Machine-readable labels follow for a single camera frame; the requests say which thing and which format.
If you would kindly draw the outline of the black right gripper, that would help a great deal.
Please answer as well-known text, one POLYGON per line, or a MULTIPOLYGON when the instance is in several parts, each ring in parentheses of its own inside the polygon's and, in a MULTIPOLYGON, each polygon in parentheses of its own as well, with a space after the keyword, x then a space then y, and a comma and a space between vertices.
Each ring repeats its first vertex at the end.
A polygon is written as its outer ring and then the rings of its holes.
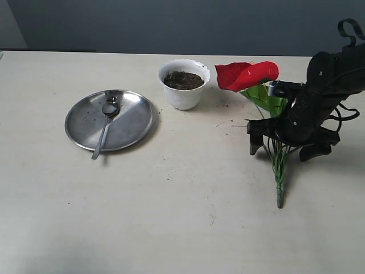
POLYGON ((255 155, 263 147, 266 136, 293 147, 303 147, 299 152, 301 162, 330 154, 331 145, 340 141, 335 131, 291 122, 284 117, 249 120, 247 133, 250 135, 250 155, 255 155))

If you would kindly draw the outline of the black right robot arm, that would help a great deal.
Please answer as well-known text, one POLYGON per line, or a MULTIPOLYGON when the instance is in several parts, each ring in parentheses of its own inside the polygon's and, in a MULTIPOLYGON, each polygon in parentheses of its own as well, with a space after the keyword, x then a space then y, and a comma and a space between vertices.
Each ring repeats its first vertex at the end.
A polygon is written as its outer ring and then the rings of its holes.
POLYGON ((300 148, 305 162, 331 153, 339 134, 322 127, 336 107, 350 95, 364 91, 364 44, 336 54, 319 52, 309 62, 305 84, 272 81, 268 94, 287 100, 276 118, 250 120, 250 153, 263 146, 263 137, 300 148))

